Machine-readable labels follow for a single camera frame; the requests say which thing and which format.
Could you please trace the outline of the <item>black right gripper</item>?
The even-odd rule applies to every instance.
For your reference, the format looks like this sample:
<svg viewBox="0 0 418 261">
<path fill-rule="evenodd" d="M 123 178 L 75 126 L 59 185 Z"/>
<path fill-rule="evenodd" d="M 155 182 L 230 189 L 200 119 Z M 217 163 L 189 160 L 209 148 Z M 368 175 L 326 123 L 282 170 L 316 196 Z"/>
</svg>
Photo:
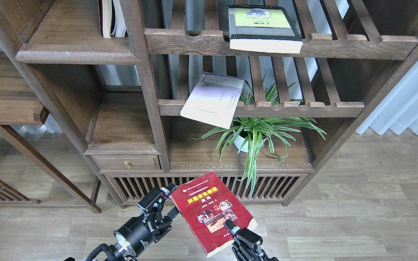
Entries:
<svg viewBox="0 0 418 261">
<path fill-rule="evenodd" d="M 269 258 L 262 249 L 262 237 L 247 228 L 240 229 L 231 219 L 225 221 L 224 226 L 234 237 L 232 251 L 238 261 L 277 261 Z"/>
</svg>

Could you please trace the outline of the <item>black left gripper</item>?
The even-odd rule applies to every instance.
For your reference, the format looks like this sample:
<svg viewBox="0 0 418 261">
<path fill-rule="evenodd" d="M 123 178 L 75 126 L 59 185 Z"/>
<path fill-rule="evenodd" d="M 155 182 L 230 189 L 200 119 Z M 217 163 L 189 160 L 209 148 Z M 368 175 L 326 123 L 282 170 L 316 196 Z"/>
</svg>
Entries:
<svg viewBox="0 0 418 261">
<path fill-rule="evenodd" d="M 117 259 L 137 258 L 148 246 L 162 239 L 171 229 L 172 221 L 180 211 L 174 206 L 167 215 L 162 215 L 165 200 L 177 189 L 170 183 L 167 187 L 153 188 L 137 206 L 142 214 L 131 218 L 114 231 L 117 243 L 113 246 Z"/>
</svg>

